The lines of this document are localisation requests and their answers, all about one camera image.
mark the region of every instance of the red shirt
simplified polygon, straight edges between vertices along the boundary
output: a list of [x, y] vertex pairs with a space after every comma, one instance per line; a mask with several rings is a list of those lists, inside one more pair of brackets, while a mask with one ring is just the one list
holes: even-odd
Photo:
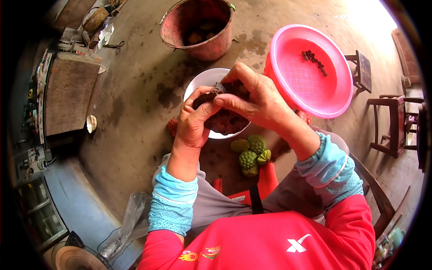
[[371, 269], [372, 214], [363, 195], [333, 207], [325, 226], [294, 211], [221, 218], [187, 248], [173, 232], [150, 232], [138, 270]]

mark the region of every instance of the brown lotus pod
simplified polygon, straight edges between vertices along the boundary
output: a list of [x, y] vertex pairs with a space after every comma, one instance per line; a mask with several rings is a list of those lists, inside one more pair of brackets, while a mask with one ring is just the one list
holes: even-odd
[[[242, 95], [245, 96], [249, 94], [245, 94], [245, 87], [243, 84], [221, 84], [216, 83], [215, 89], [209, 93], [204, 93], [197, 97], [192, 107], [194, 110], [198, 109], [198, 107], [205, 103], [212, 101], [217, 95], [225, 94], [225, 93], [233, 93], [237, 94], [238, 96]], [[222, 135], [228, 135], [228, 134], [235, 134], [242, 129], [244, 129], [249, 124], [249, 120], [241, 116], [240, 114], [222, 108], [214, 115], [210, 116], [207, 121], [204, 122], [204, 127], [212, 130], [216, 133], [221, 133]]]

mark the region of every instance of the red plastic stool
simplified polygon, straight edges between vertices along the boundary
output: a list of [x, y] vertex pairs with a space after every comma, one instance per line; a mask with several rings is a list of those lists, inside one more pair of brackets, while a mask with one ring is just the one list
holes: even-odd
[[[273, 162], [269, 161], [266, 164], [260, 166], [260, 176], [258, 180], [258, 192], [260, 193], [260, 199], [264, 200], [278, 185], [276, 178], [276, 172], [274, 171]], [[218, 178], [213, 181], [212, 186], [222, 193], [222, 179]], [[251, 205], [251, 196], [249, 190], [242, 191], [234, 195], [227, 196], [239, 203], [245, 203]]]

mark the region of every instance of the blue sleeve cover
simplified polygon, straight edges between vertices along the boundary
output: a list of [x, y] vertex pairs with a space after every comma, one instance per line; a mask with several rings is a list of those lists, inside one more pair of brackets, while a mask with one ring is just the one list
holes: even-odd
[[197, 178], [191, 182], [176, 179], [166, 172], [166, 166], [162, 166], [153, 190], [149, 232], [169, 230], [186, 236], [186, 232], [191, 228], [192, 206], [197, 192]]
[[354, 172], [354, 161], [339, 147], [331, 143], [330, 135], [320, 136], [318, 151], [305, 161], [297, 161], [301, 176], [320, 195], [326, 213], [337, 203], [355, 194], [363, 195], [363, 181]]

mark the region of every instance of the clear plastic bag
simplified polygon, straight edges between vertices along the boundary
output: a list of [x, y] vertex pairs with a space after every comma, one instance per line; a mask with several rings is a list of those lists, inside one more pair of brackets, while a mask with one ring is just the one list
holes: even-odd
[[144, 192], [130, 195], [121, 228], [107, 239], [100, 252], [105, 259], [113, 259], [127, 243], [147, 235], [151, 200]]

